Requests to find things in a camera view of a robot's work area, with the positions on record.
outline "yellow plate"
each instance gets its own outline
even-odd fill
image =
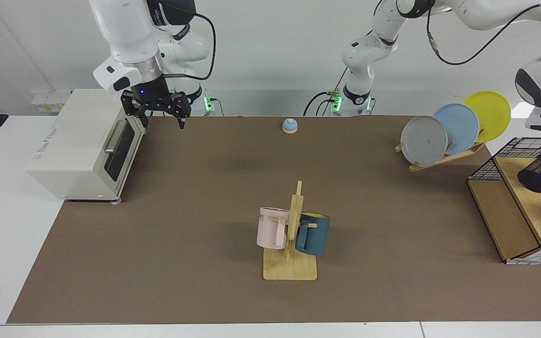
[[[477,137],[477,142],[492,141],[508,128],[510,105],[497,92],[476,92],[466,98],[463,104],[473,109],[479,119],[479,129],[483,131]]]

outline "blue mug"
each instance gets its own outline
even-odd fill
[[[329,216],[303,212],[300,217],[300,228],[296,239],[296,250],[310,255],[325,253],[327,236],[329,235]]]

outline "white wall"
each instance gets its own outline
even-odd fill
[[[371,28],[376,0],[197,0],[216,24],[217,64],[206,82],[225,110],[270,113],[287,91],[283,113],[301,114],[311,93],[332,90],[343,71],[341,48]],[[209,36],[205,22],[194,30]],[[434,17],[442,55],[473,54],[494,33],[472,31],[453,13]],[[377,113],[431,114],[479,90],[519,102],[513,80],[520,66],[541,54],[541,23],[513,25],[477,60],[442,64],[427,43],[425,20],[409,21],[393,56],[376,64]],[[96,88],[92,69],[108,55],[87,0],[0,0],[0,112],[29,114],[31,91]],[[207,70],[208,60],[197,65]]]

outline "mug rack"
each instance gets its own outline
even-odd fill
[[[287,245],[284,249],[264,249],[263,277],[265,280],[316,280],[316,256],[296,250],[296,235],[300,226],[304,197],[302,181],[292,195],[287,225]]]

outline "pink mug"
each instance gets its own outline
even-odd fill
[[[262,248],[284,249],[287,244],[287,220],[289,220],[289,210],[276,207],[260,208],[256,243]]]

